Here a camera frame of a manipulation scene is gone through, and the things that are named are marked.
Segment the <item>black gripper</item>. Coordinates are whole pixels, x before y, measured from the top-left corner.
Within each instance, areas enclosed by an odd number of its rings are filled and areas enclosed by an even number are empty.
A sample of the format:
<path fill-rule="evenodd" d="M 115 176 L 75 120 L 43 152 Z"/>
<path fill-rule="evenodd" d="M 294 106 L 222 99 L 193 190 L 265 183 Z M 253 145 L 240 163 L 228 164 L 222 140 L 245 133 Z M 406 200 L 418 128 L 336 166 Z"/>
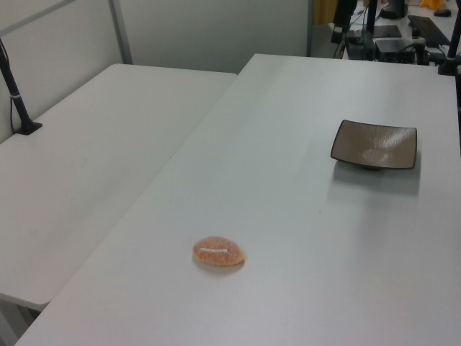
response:
<path fill-rule="evenodd" d="M 346 32 L 346 27 L 357 7 L 357 0 L 338 0 L 335 11 L 335 25 L 331 35 L 331 42 L 341 42 L 341 33 Z"/>

